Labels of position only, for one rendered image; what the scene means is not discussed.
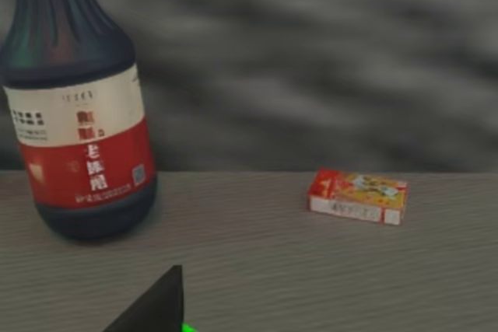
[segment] black pointed object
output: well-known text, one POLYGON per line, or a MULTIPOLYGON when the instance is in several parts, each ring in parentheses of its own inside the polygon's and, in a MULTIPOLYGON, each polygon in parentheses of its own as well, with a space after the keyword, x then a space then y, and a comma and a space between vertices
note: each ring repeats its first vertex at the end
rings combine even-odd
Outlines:
POLYGON ((183 271, 173 266, 103 332, 181 332, 183 322, 183 271))

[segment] red and yellow box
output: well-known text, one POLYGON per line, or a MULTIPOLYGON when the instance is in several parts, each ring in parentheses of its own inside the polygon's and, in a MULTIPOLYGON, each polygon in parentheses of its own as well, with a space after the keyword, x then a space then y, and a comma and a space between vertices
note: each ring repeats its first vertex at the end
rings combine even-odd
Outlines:
POLYGON ((321 169, 308 191, 308 208, 338 217, 401 225, 407 196, 406 182, 321 169))

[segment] dark background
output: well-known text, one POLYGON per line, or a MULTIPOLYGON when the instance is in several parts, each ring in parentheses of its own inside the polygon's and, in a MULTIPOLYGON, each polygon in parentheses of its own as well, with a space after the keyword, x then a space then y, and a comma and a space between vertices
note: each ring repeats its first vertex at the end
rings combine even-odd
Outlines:
POLYGON ((161 169, 498 169, 498 0, 100 2, 138 49, 161 169))

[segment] bottle body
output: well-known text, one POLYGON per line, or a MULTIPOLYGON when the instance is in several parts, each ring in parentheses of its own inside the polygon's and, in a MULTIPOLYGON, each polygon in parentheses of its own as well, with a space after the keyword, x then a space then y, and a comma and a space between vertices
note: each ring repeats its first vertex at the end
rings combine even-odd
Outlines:
POLYGON ((0 66, 47 225, 71 239, 103 239, 141 222, 156 171, 126 34, 95 0, 16 0, 0 66))

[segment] table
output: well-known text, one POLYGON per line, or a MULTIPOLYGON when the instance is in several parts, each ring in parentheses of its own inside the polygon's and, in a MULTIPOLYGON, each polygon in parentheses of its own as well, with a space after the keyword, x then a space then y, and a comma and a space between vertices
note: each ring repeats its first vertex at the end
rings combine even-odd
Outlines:
POLYGON ((402 227, 305 210, 313 173, 162 173, 136 234, 81 246, 0 173, 0 330, 101 332, 174 264, 200 332, 498 330, 498 174, 404 174, 402 227))

